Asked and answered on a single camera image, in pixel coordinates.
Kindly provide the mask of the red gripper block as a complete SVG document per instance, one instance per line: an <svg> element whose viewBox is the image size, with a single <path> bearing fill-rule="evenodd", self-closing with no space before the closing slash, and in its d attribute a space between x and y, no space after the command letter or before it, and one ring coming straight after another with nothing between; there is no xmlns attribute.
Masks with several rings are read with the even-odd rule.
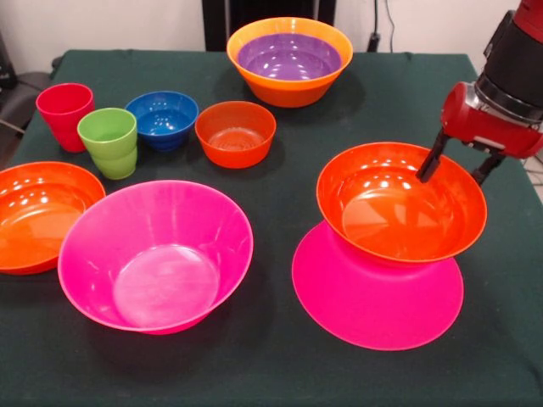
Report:
<svg viewBox="0 0 543 407"><path fill-rule="evenodd" d="M475 92L474 85L458 82L447 96L442 108L442 129L429 150L426 159L416 173L421 183L428 182L440 164L450 137L467 144L481 144L494 149L479 167L471 173L481 186L490 173L506 158L528 158L542 149L542 131L512 120L492 109L482 109L483 103Z"/></svg>

